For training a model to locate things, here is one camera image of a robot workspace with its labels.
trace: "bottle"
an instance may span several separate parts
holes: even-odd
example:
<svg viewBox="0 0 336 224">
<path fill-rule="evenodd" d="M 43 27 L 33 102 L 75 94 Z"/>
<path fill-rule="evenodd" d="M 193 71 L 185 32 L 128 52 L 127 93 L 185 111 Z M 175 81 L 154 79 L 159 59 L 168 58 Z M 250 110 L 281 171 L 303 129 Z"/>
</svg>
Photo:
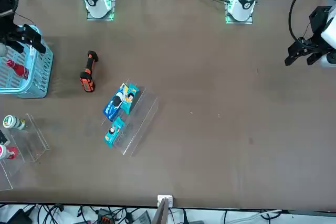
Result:
<svg viewBox="0 0 336 224">
<path fill-rule="evenodd" d="M 15 63 L 14 61 L 12 61 L 11 59 L 9 59 L 7 61 L 7 66 L 9 66 L 10 68 L 13 68 L 13 70 L 15 71 L 15 73 L 20 76 L 21 78 L 27 80 L 28 79 L 28 75 L 29 75 L 29 70 L 27 68 L 25 68 L 24 66 Z"/>
<path fill-rule="evenodd" d="M 19 119 L 13 115 L 7 115 L 4 118 L 3 126 L 8 129 L 22 130 L 26 126 L 26 120 Z"/>
<path fill-rule="evenodd" d="M 13 159 L 17 154 L 17 148 L 0 144 L 0 159 Z"/>
</svg>

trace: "orange power drill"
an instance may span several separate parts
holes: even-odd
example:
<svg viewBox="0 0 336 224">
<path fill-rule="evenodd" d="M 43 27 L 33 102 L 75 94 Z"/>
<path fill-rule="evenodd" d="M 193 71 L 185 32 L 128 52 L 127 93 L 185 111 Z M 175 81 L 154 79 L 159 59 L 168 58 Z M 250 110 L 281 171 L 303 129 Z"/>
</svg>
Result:
<svg viewBox="0 0 336 224">
<path fill-rule="evenodd" d="M 88 62 L 86 63 L 86 67 L 84 72 L 80 73 L 79 79 L 82 83 L 83 89 L 86 92 L 93 92 L 95 89 L 94 82 L 92 80 L 92 70 L 95 62 L 98 61 L 98 56 L 95 51 L 88 51 Z"/>
</svg>

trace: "red bottle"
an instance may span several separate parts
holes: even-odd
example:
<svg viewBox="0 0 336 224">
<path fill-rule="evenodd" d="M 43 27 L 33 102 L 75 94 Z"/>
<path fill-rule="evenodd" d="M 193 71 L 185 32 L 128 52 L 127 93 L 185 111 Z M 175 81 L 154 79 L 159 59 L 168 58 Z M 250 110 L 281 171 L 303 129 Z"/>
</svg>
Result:
<svg viewBox="0 0 336 224">
<path fill-rule="evenodd" d="M 15 73 L 20 76 L 23 79 L 28 79 L 28 75 L 29 75 L 29 70 L 26 69 L 24 66 L 15 63 L 14 61 L 12 61 L 11 59 L 9 59 L 7 61 L 7 66 L 9 66 L 10 68 L 13 68 L 13 70 L 15 71 Z"/>
</svg>

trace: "table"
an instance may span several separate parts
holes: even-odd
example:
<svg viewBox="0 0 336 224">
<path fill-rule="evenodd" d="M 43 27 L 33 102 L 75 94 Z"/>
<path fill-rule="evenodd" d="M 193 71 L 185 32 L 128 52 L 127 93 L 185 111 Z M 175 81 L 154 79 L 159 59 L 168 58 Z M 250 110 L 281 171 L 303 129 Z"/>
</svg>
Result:
<svg viewBox="0 0 336 224">
<path fill-rule="evenodd" d="M 54 52 L 52 77 L 45 99 L 1 96 L 2 113 L 31 113 L 51 151 L 1 199 L 334 209 L 336 71 L 304 58 L 285 67 L 291 1 L 258 0 L 253 25 L 226 25 L 212 0 L 117 0 L 113 22 L 86 21 L 81 0 L 20 0 Z M 322 4 L 297 1 L 297 36 Z M 79 82 L 88 50 L 100 57 L 92 94 Z M 133 157 L 99 135 L 128 78 L 160 99 Z"/>
</svg>

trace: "clear acrylic stand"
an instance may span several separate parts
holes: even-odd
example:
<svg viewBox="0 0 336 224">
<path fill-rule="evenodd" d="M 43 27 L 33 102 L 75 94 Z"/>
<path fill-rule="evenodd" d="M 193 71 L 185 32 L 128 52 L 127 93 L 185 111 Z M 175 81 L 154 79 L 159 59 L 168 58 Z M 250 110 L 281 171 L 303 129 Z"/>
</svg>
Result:
<svg viewBox="0 0 336 224">
<path fill-rule="evenodd" d="M 41 155 L 50 150 L 34 118 L 30 114 L 16 115 L 26 120 L 23 130 L 7 129 L 1 126 L 5 137 L 10 141 L 8 147 L 16 147 L 14 159 L 0 160 L 0 191 L 13 189 L 11 180 L 26 162 L 35 162 Z"/>
<path fill-rule="evenodd" d="M 125 125 L 115 138 L 113 146 L 123 155 L 128 156 L 133 154 L 159 108 L 158 98 L 151 90 L 145 87 L 138 88 L 139 91 L 134 98 L 130 114 L 127 115 L 122 109 L 117 114 Z M 107 118 L 103 120 L 101 126 L 104 130 L 104 136 L 111 124 L 112 122 Z"/>
</svg>

